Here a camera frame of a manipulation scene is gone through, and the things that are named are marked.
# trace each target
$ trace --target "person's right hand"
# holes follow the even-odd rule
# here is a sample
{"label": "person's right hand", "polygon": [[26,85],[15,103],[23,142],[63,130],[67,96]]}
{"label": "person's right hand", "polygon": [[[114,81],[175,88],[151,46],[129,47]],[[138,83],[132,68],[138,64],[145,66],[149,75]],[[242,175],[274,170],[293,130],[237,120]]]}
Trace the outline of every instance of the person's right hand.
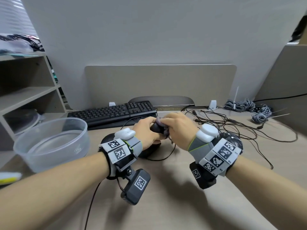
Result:
{"label": "person's right hand", "polygon": [[187,151],[199,130],[193,121],[182,113],[170,113],[160,121],[169,126],[172,141]]}

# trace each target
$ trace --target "black keyboard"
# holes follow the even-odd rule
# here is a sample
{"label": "black keyboard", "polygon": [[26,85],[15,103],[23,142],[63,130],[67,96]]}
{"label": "black keyboard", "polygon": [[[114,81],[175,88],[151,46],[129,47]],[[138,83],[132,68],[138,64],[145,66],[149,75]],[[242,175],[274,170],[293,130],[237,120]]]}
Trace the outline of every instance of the black keyboard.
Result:
{"label": "black keyboard", "polygon": [[67,117],[83,119],[87,123],[87,126],[91,127],[121,120],[128,120],[133,117],[156,114],[156,112],[156,109],[149,101],[143,101],[69,112]]}

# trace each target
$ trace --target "person's left hand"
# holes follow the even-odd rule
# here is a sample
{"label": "person's left hand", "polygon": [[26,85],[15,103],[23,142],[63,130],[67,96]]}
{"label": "person's left hand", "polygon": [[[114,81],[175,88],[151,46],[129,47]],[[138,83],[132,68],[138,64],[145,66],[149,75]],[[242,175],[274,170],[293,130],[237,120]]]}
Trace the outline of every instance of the person's left hand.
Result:
{"label": "person's left hand", "polygon": [[165,139],[165,136],[160,133],[155,133],[150,130],[150,126],[156,121],[154,117],[147,117],[141,119],[133,126],[135,131],[135,137],[138,138],[143,144],[143,150],[148,149],[153,143],[160,143],[161,139]]}

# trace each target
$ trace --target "gray cable bundle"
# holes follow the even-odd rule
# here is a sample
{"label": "gray cable bundle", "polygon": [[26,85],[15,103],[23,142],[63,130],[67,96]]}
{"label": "gray cable bundle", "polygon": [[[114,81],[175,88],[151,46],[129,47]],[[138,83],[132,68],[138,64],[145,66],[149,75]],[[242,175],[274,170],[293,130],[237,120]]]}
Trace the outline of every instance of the gray cable bundle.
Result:
{"label": "gray cable bundle", "polygon": [[234,110],[236,112],[252,112],[252,120],[255,123],[263,123],[272,115],[270,107],[265,104],[261,104],[261,107],[256,107],[255,103],[248,100],[248,98],[240,102],[234,102],[233,100],[228,99],[223,107],[226,110]]}

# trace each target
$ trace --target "yellow marker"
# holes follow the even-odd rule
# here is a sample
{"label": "yellow marker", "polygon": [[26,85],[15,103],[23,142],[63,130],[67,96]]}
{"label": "yellow marker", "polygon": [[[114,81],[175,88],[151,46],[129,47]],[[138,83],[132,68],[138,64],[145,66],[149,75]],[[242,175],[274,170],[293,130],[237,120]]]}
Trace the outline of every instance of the yellow marker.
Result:
{"label": "yellow marker", "polygon": [[0,172],[0,185],[7,185],[21,179],[21,173]]}

